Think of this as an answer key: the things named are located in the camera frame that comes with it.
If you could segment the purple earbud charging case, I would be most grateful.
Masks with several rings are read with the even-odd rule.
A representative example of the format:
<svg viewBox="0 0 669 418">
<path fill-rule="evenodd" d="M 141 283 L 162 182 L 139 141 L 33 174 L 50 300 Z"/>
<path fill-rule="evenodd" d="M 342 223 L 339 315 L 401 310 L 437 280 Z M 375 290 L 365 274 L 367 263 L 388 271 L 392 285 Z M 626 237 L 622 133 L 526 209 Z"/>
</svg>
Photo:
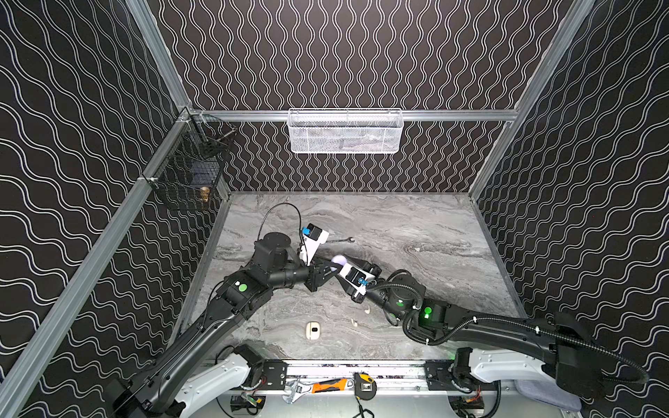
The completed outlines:
<svg viewBox="0 0 669 418">
<path fill-rule="evenodd" d="M 331 261 L 340 266 L 345 266 L 348 263 L 348 259 L 343 254 L 334 256 Z"/>
</svg>

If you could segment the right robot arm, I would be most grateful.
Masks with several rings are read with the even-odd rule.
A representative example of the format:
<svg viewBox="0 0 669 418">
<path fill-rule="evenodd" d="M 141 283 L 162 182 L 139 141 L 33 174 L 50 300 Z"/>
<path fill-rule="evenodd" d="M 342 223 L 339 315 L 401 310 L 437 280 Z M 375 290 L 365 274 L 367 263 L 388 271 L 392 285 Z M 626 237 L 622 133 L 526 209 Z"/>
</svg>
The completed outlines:
<svg viewBox="0 0 669 418">
<path fill-rule="evenodd" d="M 381 276 L 379 266 L 343 255 L 331 268 L 352 301 L 371 301 L 418 344 L 461 342 L 456 376 L 466 382 L 540 380 L 580 397 L 598 398 L 613 384 L 644 385 L 646 369 L 601 346 L 576 319 L 556 313 L 523 319 L 462 308 L 427 296 L 411 272 Z"/>
</svg>

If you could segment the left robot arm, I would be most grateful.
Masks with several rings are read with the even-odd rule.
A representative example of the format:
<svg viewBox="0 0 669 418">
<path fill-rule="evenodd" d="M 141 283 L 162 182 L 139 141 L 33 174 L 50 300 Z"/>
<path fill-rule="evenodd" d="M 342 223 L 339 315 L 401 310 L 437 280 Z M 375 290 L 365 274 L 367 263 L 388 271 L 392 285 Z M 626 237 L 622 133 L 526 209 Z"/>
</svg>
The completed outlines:
<svg viewBox="0 0 669 418">
<path fill-rule="evenodd" d="M 104 392 L 110 417 L 191 417 L 234 388 L 261 382 L 263 360 L 239 347 L 226 360 L 199 371 L 205 358 L 278 289 L 304 284 L 315 291 L 339 268 L 317 258 L 328 232 L 309 225 L 293 248 L 284 233 L 267 233 L 254 243 L 251 260 L 228 275 L 212 293 L 200 317 L 148 369 L 128 381 L 114 380 Z"/>
</svg>

